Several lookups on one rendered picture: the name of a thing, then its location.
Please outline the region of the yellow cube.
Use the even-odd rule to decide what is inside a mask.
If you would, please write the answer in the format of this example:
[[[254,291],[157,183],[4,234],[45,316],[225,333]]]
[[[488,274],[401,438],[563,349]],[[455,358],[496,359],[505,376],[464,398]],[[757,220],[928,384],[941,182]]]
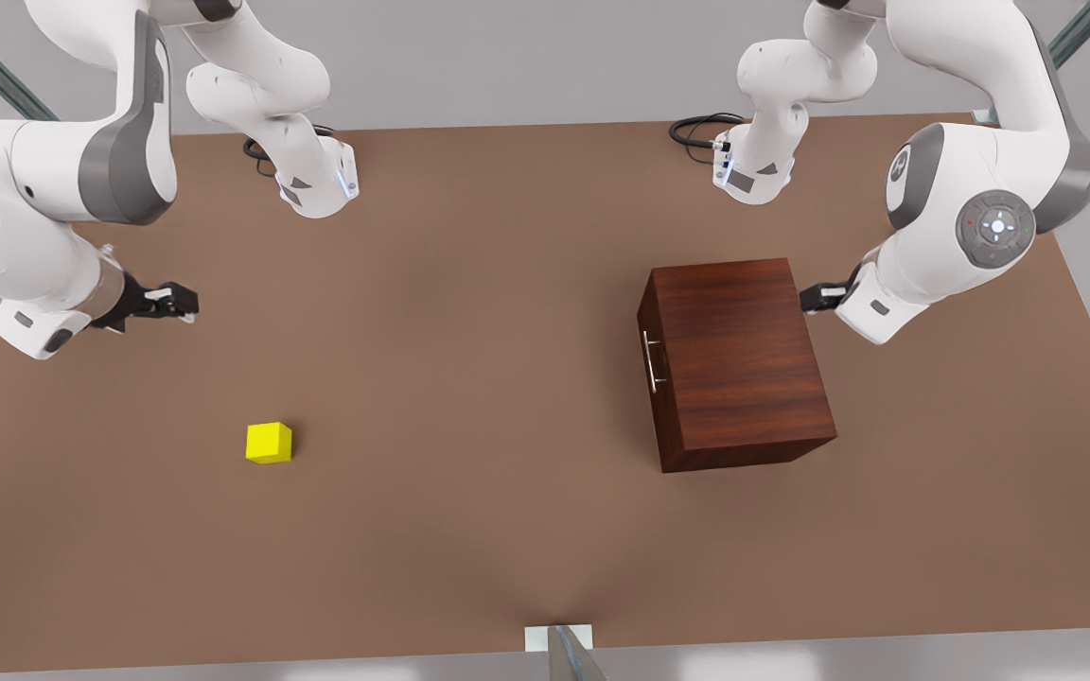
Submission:
[[[252,463],[284,463],[291,460],[291,429],[284,423],[250,424],[245,458]]]

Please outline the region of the dark wooden drawer cabinet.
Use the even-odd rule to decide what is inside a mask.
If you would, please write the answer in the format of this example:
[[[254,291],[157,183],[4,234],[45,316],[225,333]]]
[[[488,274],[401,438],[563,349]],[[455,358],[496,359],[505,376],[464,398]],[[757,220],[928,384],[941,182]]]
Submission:
[[[637,323],[641,348],[642,329],[663,341],[650,408],[666,473],[794,462],[835,438],[786,259],[654,268]]]

